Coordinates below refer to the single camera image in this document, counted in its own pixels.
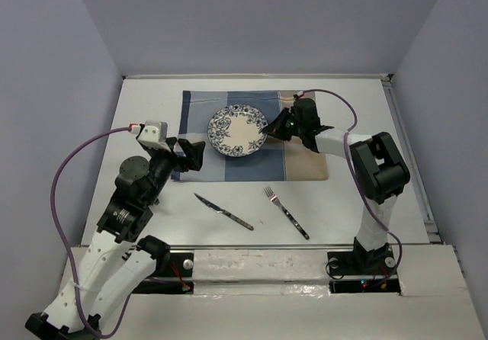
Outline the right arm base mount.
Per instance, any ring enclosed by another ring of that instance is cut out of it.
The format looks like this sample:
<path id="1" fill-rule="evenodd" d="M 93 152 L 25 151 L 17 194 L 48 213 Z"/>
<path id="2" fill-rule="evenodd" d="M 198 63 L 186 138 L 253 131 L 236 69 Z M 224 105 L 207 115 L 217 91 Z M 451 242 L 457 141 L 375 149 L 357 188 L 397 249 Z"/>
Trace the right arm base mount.
<path id="1" fill-rule="evenodd" d="M 335 251 L 327 254 L 325 269 L 329 276 L 331 294 L 401 294 L 398 275 L 393 273 L 396 260 L 391 251 L 384 258 L 374 260 L 365 268 L 356 266 L 352 259 L 352 252 L 348 251 Z"/>

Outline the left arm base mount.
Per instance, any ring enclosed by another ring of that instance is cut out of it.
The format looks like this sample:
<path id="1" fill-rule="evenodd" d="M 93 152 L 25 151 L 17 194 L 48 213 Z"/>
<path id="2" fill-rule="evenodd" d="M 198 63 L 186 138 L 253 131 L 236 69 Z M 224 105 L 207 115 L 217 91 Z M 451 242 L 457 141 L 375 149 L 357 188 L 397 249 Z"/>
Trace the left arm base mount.
<path id="1" fill-rule="evenodd" d="M 158 263 L 156 270 L 141 281 L 133 294 L 193 294 L 194 253 L 171 252 L 168 264 Z"/>

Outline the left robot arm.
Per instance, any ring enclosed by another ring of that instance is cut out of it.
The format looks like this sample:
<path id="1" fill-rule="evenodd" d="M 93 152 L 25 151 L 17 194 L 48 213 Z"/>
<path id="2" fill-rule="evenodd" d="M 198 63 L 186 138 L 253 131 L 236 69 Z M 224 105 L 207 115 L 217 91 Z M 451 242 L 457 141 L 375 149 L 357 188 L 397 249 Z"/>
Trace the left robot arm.
<path id="1" fill-rule="evenodd" d="M 133 290 L 149 276 L 164 273 L 170 247 L 154 236 L 141 237 L 153 216 L 152 206 L 174 172 L 198 171 L 204 142 L 170 138 L 144 150 L 148 158 L 125 159 L 116 189 L 80 262 L 71 261 L 72 278 L 26 329 L 40 339 L 104 339 L 101 328 L 117 309 L 125 309 Z"/>

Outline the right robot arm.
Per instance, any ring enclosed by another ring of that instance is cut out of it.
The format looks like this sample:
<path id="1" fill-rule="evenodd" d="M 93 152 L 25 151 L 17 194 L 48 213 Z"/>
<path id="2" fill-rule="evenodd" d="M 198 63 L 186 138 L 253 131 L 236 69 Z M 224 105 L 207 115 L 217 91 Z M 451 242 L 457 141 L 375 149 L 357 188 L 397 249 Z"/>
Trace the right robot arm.
<path id="1" fill-rule="evenodd" d="M 262 128 L 262 133 L 282 141 L 297 137 L 312 152 L 345 159 L 364 209 L 353 249 L 341 252 L 332 262 L 337 269 L 361 273 L 384 263 L 389 254 L 388 238 L 397 239 L 390 230 L 393 206 L 410 180 L 392 136 L 386 132 L 354 134 L 351 129 L 326 126 L 310 98 L 297 98 L 292 107 Z"/>

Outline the blue beige plaid cloth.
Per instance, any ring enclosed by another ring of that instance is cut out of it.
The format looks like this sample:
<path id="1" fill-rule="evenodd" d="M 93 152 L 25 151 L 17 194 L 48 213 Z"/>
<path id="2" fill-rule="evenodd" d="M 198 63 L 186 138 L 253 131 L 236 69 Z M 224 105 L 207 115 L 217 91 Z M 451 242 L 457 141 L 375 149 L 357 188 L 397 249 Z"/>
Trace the blue beige plaid cloth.
<path id="1" fill-rule="evenodd" d="M 285 91 L 183 91 L 180 138 L 204 141 L 203 166 L 198 172 L 174 172 L 176 181 L 321 181 L 329 177 L 324 154 L 306 149 L 299 138 L 289 142 L 267 138 L 260 150 L 249 156 L 219 153 L 207 138 L 207 125 L 218 110 L 232 104 L 248 104 L 273 121 L 293 104 L 293 90 Z"/>

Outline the blue floral plate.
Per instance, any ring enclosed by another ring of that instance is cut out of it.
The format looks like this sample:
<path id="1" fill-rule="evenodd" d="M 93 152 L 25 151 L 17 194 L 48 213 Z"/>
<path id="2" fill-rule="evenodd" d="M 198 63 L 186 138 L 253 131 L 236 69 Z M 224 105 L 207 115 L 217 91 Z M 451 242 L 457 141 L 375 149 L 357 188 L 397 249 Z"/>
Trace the blue floral plate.
<path id="1" fill-rule="evenodd" d="M 207 138 L 224 156 L 249 156 L 260 150 L 267 139 L 265 115 L 247 104 L 231 104 L 218 110 L 207 125 Z"/>

